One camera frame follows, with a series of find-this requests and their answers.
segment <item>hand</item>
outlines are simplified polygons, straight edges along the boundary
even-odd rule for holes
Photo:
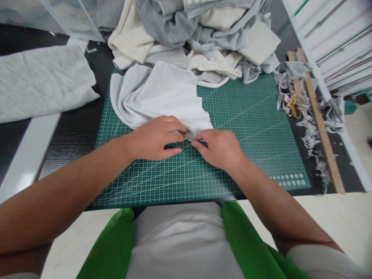
[[[208,143],[208,147],[198,141],[191,143],[200,152],[204,160],[227,173],[231,172],[242,160],[247,160],[240,149],[238,139],[232,131],[208,129],[201,131],[196,139],[205,140]]]
[[[159,116],[122,137],[128,155],[133,159],[163,160],[182,152],[181,148],[167,148],[170,143],[183,142],[186,127],[174,116]]]

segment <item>sleeve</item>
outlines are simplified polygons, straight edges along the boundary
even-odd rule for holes
[[[298,245],[287,258],[310,279],[372,279],[347,255],[324,245]]]

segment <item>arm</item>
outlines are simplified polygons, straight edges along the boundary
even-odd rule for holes
[[[196,139],[208,142],[208,147],[198,141],[192,145],[208,163],[234,179],[282,254],[300,244],[325,245],[343,252],[287,191],[244,156],[233,132],[209,129]]]
[[[0,276],[15,272],[40,274],[50,248],[48,244],[131,162],[140,158],[162,160],[182,151],[181,148],[164,149],[166,144],[184,141],[183,136],[174,131],[186,133],[187,130],[174,116],[155,118],[1,204]]]

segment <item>forearm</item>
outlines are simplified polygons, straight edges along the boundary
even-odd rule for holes
[[[229,174],[274,239],[294,243],[328,243],[339,248],[306,210],[250,159],[245,158]]]
[[[131,162],[122,138],[37,181],[0,205],[0,255],[51,242]]]

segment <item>green apron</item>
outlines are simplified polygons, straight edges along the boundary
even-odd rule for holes
[[[246,278],[307,278],[286,257],[263,242],[236,201],[222,202],[222,217],[227,239]],[[98,237],[77,279],[125,278],[132,246],[133,211],[123,208]]]

